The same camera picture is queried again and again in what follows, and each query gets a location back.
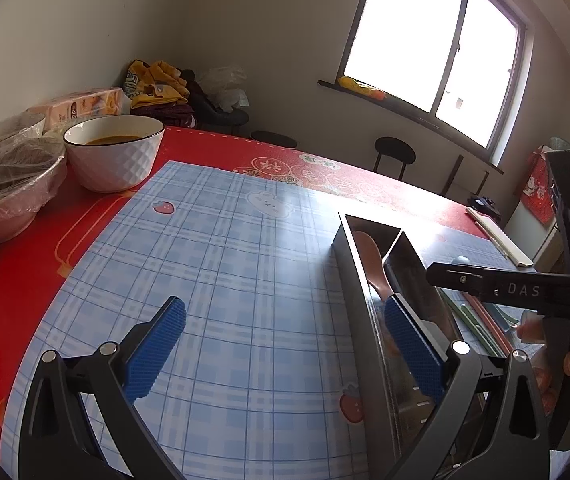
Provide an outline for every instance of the white bowl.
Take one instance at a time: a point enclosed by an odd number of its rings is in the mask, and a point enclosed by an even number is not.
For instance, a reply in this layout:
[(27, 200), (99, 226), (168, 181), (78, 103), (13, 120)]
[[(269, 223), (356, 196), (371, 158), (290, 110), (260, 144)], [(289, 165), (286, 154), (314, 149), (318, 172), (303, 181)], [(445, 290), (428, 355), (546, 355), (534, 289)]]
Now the white bowl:
[[(98, 193), (115, 193), (143, 182), (163, 139), (165, 126), (151, 117), (116, 115), (90, 119), (69, 128), (63, 139), (81, 186)], [(88, 146), (112, 136), (140, 139)]]

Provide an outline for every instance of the wooden spoon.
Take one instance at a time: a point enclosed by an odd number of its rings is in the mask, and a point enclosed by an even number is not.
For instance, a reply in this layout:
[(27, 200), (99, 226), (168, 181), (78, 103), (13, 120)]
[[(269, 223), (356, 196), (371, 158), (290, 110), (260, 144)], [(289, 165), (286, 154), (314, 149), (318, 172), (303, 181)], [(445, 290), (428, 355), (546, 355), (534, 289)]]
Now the wooden spoon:
[(385, 275), (379, 248), (367, 233), (354, 231), (351, 235), (354, 238), (354, 243), (356, 243), (356, 250), (359, 251), (359, 256), (361, 257), (365, 278), (374, 287), (381, 301), (385, 303), (387, 298), (394, 294), (394, 291)]

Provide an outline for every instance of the window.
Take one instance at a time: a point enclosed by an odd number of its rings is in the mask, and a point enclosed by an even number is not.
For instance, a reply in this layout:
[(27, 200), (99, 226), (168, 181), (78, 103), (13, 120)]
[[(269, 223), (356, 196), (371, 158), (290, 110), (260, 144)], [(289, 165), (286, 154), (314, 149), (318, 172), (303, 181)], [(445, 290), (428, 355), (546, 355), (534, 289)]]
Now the window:
[(339, 76), (384, 90), (383, 105), (487, 159), (523, 34), (499, 0), (361, 0)]

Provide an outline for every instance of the black stool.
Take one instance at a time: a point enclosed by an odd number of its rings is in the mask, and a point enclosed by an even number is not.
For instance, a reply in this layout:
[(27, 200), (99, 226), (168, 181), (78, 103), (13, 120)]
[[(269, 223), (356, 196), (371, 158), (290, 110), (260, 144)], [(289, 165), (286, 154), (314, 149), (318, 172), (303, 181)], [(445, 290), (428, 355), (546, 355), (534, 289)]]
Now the black stool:
[(283, 148), (295, 148), (298, 146), (298, 143), (291, 137), (265, 130), (256, 130), (249, 137), (250, 139), (267, 142), (267, 144), (273, 144), (274, 146), (282, 146)]
[(409, 164), (414, 164), (414, 161), (416, 160), (416, 154), (414, 153), (412, 146), (403, 142), (401, 139), (396, 139), (396, 137), (380, 137), (379, 139), (376, 139), (374, 148), (379, 152), (376, 164), (374, 164), (374, 173), (379, 169), (381, 155), (390, 156), (403, 163), (401, 173), (398, 175), (398, 179), (403, 180), (405, 167)]

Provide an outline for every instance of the tissue box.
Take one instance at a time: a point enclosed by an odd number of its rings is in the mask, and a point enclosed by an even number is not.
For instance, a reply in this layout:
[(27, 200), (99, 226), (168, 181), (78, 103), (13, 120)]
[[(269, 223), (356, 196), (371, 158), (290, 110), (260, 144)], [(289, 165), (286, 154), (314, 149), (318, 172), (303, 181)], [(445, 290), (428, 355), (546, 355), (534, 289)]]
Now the tissue box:
[(123, 97), (122, 88), (98, 88), (57, 97), (31, 107), (30, 112), (44, 114), (47, 131), (59, 123), (76, 118), (119, 115)]

